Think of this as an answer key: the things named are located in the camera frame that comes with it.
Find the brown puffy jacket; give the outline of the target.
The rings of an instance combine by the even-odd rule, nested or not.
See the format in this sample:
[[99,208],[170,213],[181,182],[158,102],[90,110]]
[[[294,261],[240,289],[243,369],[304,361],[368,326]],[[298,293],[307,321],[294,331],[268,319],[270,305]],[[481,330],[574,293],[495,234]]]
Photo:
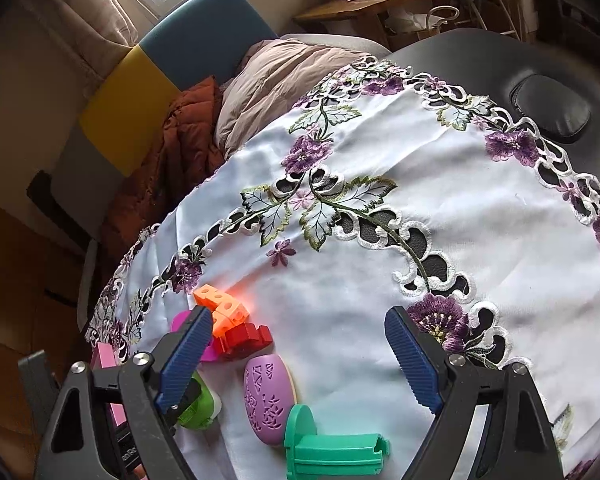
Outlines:
[[159,223],[197,185],[213,176],[224,156],[213,135],[222,91],[212,76],[180,93],[140,168],[126,178],[109,204],[100,244],[120,259],[143,229]]

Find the beige duvet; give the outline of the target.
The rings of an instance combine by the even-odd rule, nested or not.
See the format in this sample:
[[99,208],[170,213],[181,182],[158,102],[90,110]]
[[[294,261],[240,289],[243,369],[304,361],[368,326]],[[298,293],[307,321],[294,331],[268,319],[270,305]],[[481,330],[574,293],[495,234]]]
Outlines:
[[289,34],[253,44],[235,77],[221,87],[215,144],[230,158],[324,77],[366,55],[389,54],[376,41],[329,34]]

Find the purple yellow oval case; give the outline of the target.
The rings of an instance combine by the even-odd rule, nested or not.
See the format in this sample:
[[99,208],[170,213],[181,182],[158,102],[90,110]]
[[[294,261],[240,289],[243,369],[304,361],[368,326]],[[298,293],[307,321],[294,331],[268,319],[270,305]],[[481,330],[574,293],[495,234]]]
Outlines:
[[250,359],[242,390],[254,434],[266,445],[282,445],[290,410],[297,403],[294,382],[282,358],[273,353]]

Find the beige curtain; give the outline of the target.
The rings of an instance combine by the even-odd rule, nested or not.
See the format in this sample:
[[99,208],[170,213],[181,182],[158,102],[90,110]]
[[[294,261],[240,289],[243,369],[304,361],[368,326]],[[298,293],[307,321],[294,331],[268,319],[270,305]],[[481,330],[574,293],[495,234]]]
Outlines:
[[140,35],[119,0],[0,0],[0,21],[19,2],[84,80],[92,96]]

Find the black leather cushion pad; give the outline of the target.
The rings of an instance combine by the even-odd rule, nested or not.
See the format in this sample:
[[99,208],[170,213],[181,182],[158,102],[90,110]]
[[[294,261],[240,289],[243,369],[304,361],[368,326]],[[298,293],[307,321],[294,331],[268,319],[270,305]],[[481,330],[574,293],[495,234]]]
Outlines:
[[576,142],[591,119],[591,107],[579,93],[544,75],[530,75],[509,95],[514,109],[534,120],[543,136]]

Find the teal plastic holder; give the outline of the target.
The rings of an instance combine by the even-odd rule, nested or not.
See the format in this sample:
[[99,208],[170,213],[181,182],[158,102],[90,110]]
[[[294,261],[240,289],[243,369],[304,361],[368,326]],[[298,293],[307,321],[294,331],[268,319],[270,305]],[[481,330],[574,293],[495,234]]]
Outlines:
[[318,434],[312,411],[296,404],[284,434],[287,478],[377,476],[390,455],[390,442],[381,434]]

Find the orange cube block piece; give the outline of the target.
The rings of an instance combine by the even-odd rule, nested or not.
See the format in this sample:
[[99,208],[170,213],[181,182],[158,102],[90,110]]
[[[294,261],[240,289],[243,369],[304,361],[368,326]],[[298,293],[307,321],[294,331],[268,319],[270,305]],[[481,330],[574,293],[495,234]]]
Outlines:
[[249,311],[241,301],[209,284],[195,289],[193,296],[197,306],[211,311],[214,338],[220,338],[232,328],[248,321]]

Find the magenta plastic spool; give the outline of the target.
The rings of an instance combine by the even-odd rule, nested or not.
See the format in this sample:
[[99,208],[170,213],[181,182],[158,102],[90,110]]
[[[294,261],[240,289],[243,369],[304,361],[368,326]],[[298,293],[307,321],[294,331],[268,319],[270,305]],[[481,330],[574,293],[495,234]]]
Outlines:
[[[171,332],[177,332],[181,328],[183,323],[186,321],[186,318],[188,318],[188,316],[189,310],[182,311],[175,315],[174,319],[171,322]],[[202,354],[200,360],[201,362],[218,362],[220,359],[222,359],[222,356],[220,353],[218,340],[214,337],[211,337],[211,340],[207,348],[204,349],[204,353]]]

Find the red plastic block piece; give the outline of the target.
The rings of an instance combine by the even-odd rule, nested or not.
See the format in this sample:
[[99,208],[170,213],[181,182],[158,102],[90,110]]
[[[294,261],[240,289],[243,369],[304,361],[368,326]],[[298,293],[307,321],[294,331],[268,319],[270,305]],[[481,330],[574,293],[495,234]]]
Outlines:
[[273,342],[268,326],[242,323],[214,337],[212,349],[220,360],[237,361],[272,346]]

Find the multicolour sofa backrest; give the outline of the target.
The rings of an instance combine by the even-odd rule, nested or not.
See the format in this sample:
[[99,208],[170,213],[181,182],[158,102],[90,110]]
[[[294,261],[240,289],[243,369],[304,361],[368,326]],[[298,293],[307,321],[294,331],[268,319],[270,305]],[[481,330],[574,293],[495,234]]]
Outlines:
[[172,101],[212,76],[230,79],[274,30],[247,0],[188,0],[132,47],[82,110],[36,204],[76,244],[94,240],[107,207],[140,166]]

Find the wooden side shelf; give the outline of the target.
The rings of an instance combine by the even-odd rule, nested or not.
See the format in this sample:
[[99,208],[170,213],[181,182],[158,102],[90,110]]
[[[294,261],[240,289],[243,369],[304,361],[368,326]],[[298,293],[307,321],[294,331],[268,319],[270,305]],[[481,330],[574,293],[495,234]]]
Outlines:
[[294,22],[307,32],[313,32],[318,23],[350,20],[358,36],[388,48],[390,44],[381,14],[416,1],[422,0],[332,0],[296,15]]

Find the green round plastic part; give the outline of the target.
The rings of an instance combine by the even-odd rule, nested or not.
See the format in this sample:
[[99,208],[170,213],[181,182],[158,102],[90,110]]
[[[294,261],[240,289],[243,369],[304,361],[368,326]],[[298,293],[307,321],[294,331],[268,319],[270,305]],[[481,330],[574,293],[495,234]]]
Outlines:
[[221,410],[220,397],[206,385],[198,373],[193,374],[178,404],[178,424],[190,430],[205,430]]

